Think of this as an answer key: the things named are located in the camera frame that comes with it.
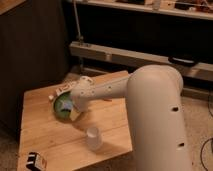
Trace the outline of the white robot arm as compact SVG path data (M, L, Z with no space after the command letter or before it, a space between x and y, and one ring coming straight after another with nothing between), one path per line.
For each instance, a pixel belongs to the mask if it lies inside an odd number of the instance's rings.
M123 98L137 171L193 171L181 92L183 78L168 65L146 65L133 73L94 85L81 77L71 90L82 113L98 99Z

